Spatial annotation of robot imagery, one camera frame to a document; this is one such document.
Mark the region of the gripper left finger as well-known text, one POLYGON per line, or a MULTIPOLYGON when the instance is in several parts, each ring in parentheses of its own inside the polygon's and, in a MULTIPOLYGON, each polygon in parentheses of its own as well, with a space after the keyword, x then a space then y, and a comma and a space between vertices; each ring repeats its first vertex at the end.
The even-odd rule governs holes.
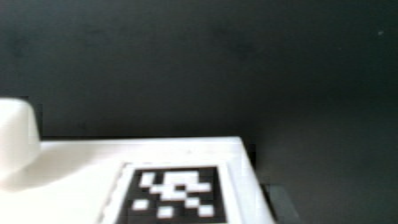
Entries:
POLYGON ((29 166, 40 153, 34 108, 25 100, 0 98, 0 180, 29 166))

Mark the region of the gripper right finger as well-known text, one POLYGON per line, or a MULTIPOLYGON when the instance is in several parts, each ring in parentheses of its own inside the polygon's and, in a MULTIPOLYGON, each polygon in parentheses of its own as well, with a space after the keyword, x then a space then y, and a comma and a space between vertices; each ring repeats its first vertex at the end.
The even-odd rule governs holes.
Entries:
POLYGON ((303 219, 285 187, 278 184, 264 184, 262 190, 276 223, 303 224, 303 219))

